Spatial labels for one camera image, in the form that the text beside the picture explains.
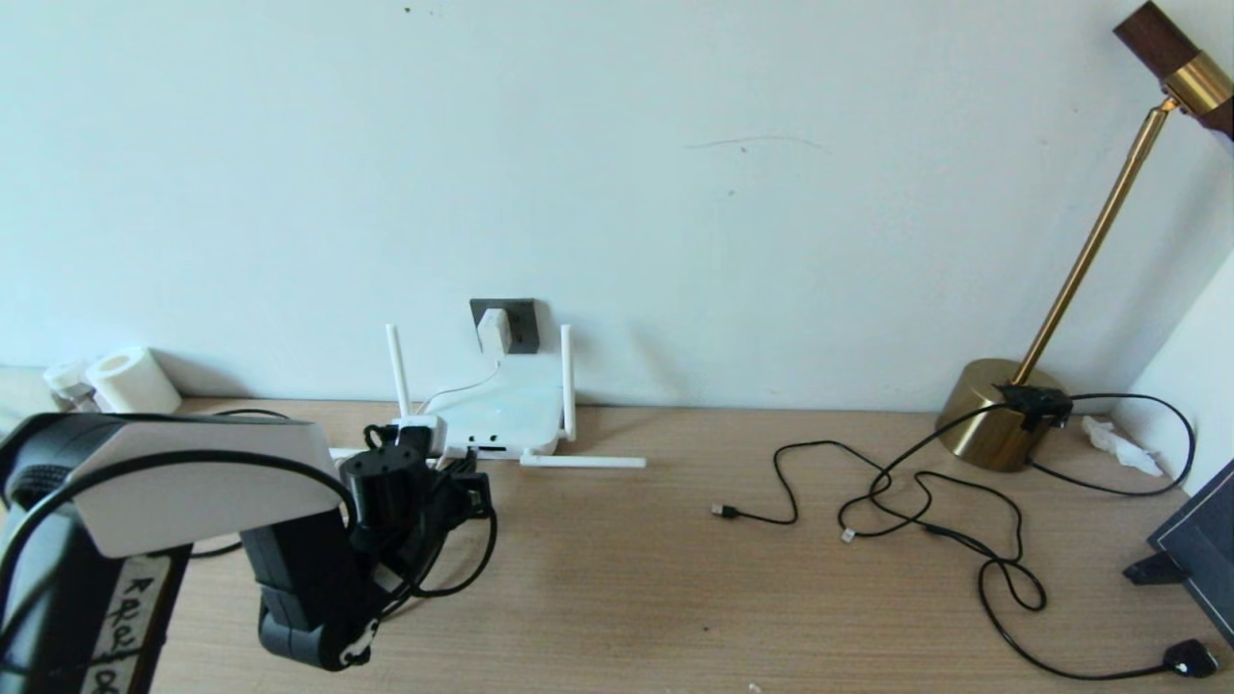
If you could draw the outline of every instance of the brass lamp base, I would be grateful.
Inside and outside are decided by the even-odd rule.
[[[942,427],[972,410],[1002,403],[996,385],[1008,383],[1019,367],[1008,359],[977,359],[960,373],[960,380],[946,399],[935,427]],[[1050,375],[1034,370],[1028,385],[1062,389]],[[958,458],[974,466],[997,472],[1019,472],[1028,467],[1027,458],[1045,437],[1048,426],[1024,431],[1024,415],[1014,410],[991,410],[977,415],[939,436]]]

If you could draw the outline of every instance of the small white connector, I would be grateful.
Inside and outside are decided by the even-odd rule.
[[[475,326],[480,337],[480,352],[494,361],[501,362],[510,353],[510,315],[505,309],[489,309]]]

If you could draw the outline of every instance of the cable plug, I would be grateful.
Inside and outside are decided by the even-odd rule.
[[[722,504],[712,504],[711,505],[711,512],[714,514],[714,515],[717,515],[717,516],[719,516],[719,517],[722,517],[722,519],[735,519],[737,517],[737,506],[729,506],[729,505],[722,505]]]
[[[1195,638],[1166,648],[1161,663],[1182,677],[1196,678],[1208,677],[1220,666],[1213,653]]]

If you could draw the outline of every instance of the handwritten label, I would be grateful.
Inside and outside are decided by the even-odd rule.
[[[95,658],[137,651],[146,646],[154,606],[172,571],[168,557],[137,556],[125,559],[116,590],[99,627]],[[137,656],[99,663],[86,672],[81,694],[126,694],[137,671]]]

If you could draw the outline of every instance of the toilet paper roll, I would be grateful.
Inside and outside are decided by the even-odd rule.
[[[144,347],[107,354],[90,364],[85,378],[112,412],[170,414],[181,403],[180,394]]]

